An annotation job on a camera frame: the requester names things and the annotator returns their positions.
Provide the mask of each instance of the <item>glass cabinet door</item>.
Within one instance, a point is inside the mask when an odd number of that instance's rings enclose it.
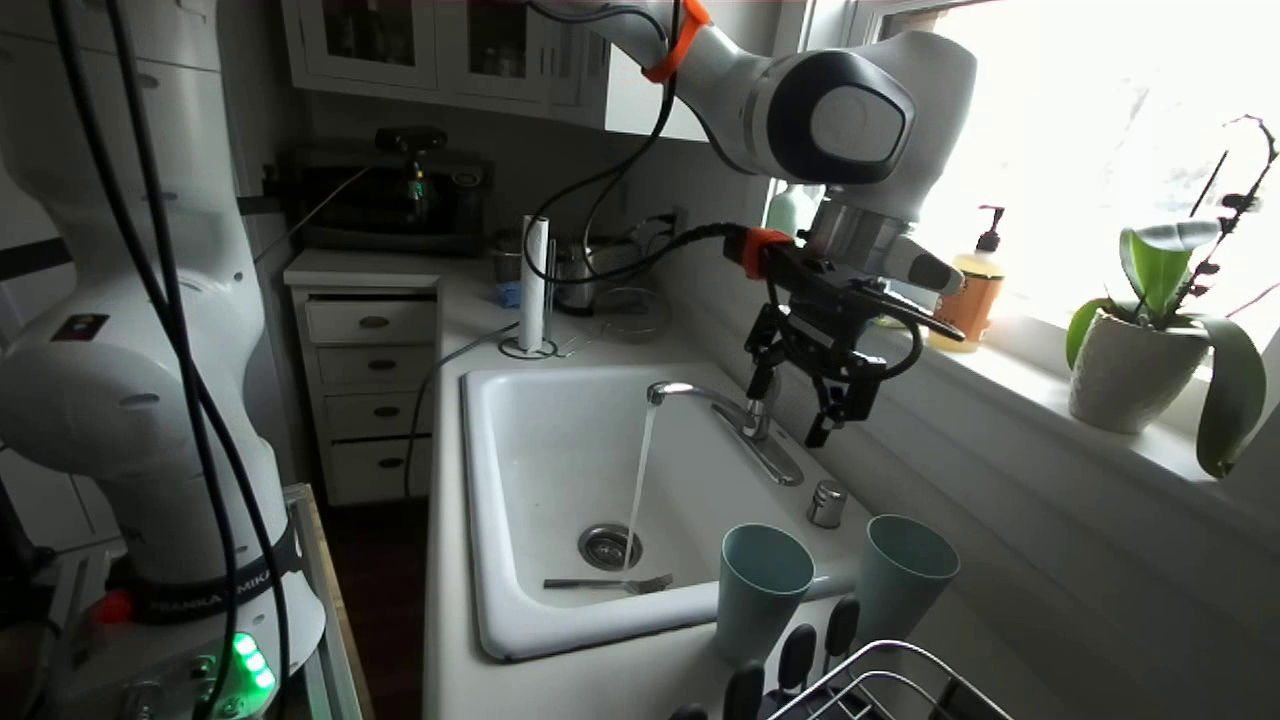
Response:
[[[452,90],[468,97],[540,101],[555,82],[555,24],[524,0],[452,0],[440,6],[440,42]]]
[[[428,0],[295,0],[304,55],[314,75],[428,85]]]

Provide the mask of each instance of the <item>water stream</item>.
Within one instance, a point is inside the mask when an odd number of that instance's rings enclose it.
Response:
[[[627,517],[627,544],[623,544],[623,579],[634,579],[634,565],[633,561],[633,544],[634,544],[634,533],[641,533],[641,508],[643,508],[643,481],[648,481],[648,452],[653,452],[653,423],[656,423],[656,405],[648,405],[643,413],[643,427],[641,427],[641,457],[634,457],[634,487],[633,487],[633,517]]]

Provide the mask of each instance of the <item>kitchen sink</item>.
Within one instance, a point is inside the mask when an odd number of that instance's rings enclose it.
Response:
[[[863,508],[840,527],[804,522],[824,470],[783,487],[709,407],[671,398],[653,415],[643,501],[633,523],[648,386],[743,392],[712,366],[496,367],[463,377],[468,544],[480,647],[532,661],[716,621],[716,554],[737,523],[791,533],[815,561],[810,598],[850,590]],[[545,579],[653,579],[545,590]]]

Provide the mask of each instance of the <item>potted plant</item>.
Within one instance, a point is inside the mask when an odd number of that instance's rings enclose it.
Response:
[[[1102,433],[1139,433],[1173,405],[1205,354],[1213,354],[1213,382],[1195,427],[1195,460],[1213,475],[1233,472],[1251,435],[1264,413],[1268,374],[1238,326],[1189,313],[1182,305],[1206,294],[1205,279],[1218,272],[1213,262],[1217,250],[1237,232],[1245,208],[1257,206],[1274,160],[1274,140],[1268,128],[1264,138],[1268,166],[1248,194],[1218,201],[1226,208],[1218,220],[1123,228],[1118,267],[1130,302],[1095,297],[1072,313],[1065,332],[1067,367],[1074,367],[1072,415]]]

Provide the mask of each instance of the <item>green light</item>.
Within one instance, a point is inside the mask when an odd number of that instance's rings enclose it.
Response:
[[[275,676],[265,670],[265,671],[252,676],[252,686],[257,686],[257,690],[272,690]]]
[[[237,647],[237,655],[252,655],[252,651],[257,651],[257,641],[238,631],[238,636],[233,641],[233,647]]]

